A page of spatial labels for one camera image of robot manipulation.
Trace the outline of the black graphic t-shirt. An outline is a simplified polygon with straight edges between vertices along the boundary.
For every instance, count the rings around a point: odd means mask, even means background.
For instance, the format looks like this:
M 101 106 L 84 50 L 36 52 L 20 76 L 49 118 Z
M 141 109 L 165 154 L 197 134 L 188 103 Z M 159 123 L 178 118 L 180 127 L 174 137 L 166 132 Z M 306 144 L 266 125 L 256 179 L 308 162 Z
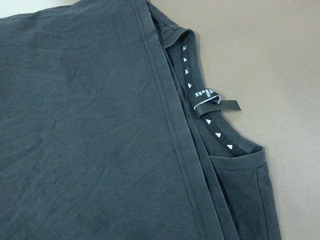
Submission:
M 265 150 L 145 0 L 0 20 L 3 240 L 279 240 Z

